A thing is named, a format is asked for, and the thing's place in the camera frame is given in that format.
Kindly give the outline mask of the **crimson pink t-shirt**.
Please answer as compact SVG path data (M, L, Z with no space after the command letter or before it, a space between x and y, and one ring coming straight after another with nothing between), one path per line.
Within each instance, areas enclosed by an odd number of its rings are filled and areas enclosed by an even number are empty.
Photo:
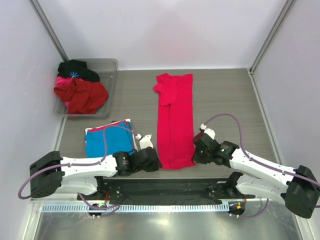
M193 75L164 73L156 81L153 90L158 94L157 151L162 168L193 167Z

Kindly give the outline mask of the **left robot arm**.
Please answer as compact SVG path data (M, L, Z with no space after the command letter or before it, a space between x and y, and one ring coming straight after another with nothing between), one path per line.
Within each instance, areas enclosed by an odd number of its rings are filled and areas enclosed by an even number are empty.
M156 172L162 166L152 147L94 158L62 157L59 151L51 151L29 167L30 196L39 199L57 193L80 193L100 200L107 188L98 177L127 177L140 171Z

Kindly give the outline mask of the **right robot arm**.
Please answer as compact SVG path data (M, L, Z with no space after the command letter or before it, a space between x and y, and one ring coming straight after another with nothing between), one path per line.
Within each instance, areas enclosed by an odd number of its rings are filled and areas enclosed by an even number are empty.
M249 153L235 143L219 143L211 129L198 133L192 142L196 163L214 163L235 170L225 185L231 198L239 195L266 198L305 219L311 218L318 207L320 183L308 167L284 166Z

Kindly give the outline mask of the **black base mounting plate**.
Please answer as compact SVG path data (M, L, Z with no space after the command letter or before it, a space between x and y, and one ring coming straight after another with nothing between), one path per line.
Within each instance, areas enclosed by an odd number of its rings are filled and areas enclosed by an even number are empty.
M155 197L156 200L177 196L199 196L208 200L253 199L254 195L240 193L236 181L228 178L96 178L97 192L84 195L87 201L125 200Z

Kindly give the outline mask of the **dark red t-shirt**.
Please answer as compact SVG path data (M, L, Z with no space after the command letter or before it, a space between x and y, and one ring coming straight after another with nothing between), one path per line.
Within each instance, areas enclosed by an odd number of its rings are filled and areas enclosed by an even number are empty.
M54 93L67 107L67 114L95 114L109 98L101 82L72 78L68 84L57 85Z

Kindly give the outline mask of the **grey plastic bin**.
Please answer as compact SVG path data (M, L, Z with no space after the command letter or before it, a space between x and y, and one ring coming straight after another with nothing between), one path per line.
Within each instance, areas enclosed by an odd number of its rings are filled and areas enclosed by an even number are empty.
M79 58L78 61L86 62L87 67L99 75L100 82L108 92L108 99L95 114L67 114L67 106L57 98L53 107L53 113L63 118L105 119L110 115L115 96L118 60L115 58Z

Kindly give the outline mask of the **pink t-shirt in bin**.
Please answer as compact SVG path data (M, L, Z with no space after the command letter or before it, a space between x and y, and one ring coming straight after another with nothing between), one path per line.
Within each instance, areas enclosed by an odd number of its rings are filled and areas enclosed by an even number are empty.
M58 76L56 80L56 85L54 87L54 93L58 96L58 98L65 104L68 108L74 94L77 89L77 79L76 78L64 78L62 76Z

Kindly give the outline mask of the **black t-shirt with blue print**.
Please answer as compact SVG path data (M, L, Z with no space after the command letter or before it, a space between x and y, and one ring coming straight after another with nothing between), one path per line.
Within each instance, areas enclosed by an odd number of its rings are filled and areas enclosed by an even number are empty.
M61 62L57 71L58 77L80 78L84 81L89 81L92 83L100 82L99 75L93 70L90 70L85 61L72 59L66 62Z

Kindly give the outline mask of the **aluminium front rail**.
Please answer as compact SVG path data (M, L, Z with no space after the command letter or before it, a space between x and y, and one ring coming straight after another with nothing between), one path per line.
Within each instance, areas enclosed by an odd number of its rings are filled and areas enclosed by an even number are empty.
M78 201L77 194L53 194L42 198L31 198L30 203L73 203Z

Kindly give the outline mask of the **right aluminium frame post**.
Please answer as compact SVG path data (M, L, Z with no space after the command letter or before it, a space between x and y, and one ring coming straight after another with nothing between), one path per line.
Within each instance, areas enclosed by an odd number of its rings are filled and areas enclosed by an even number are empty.
M279 14L277 15L270 31L268 32L260 50L258 51L257 56L255 57L251 67L248 69L250 75L253 75L255 70L258 68L260 62L262 61L264 55L266 54L267 50L269 49L271 43L275 39L277 33L279 32L281 26L285 22L287 16L289 15L291 9L295 5L296 0L286 0L284 5L282 6Z

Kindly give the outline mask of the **aluminium frame post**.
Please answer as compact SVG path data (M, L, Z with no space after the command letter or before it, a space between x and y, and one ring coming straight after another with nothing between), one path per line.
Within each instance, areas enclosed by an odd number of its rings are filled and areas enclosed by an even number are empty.
M260 50L258 51L257 56L255 57L251 67L248 69L250 75L253 75L255 70L258 68L260 62L262 61L264 55L266 54L267 50L269 49L271 43L275 39L277 33L279 32L281 26L285 22L287 16L289 15L291 9L295 5L296 0L286 0L284 5L282 6L279 14L277 15L270 31L268 32Z
M60 55L63 62L67 62L69 60L67 53L65 52L61 42L58 39L49 19L47 18L43 8L41 7L38 0L29 0L28 1L33 8L35 14L39 18L42 26L44 27L47 35L49 36L50 40L52 41L54 47L56 48L58 54Z

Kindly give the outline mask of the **left aluminium frame post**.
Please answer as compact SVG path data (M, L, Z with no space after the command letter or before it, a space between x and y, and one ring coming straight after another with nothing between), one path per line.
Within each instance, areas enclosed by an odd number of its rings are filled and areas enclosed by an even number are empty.
M67 62L69 60L67 53L65 52L61 42L58 39L49 19L47 18L43 8L41 7L38 0L29 0L28 1L33 8L35 14L39 18L42 26L44 27L47 35L49 36L50 40L52 41L54 47L56 48L58 54L60 55L63 62Z

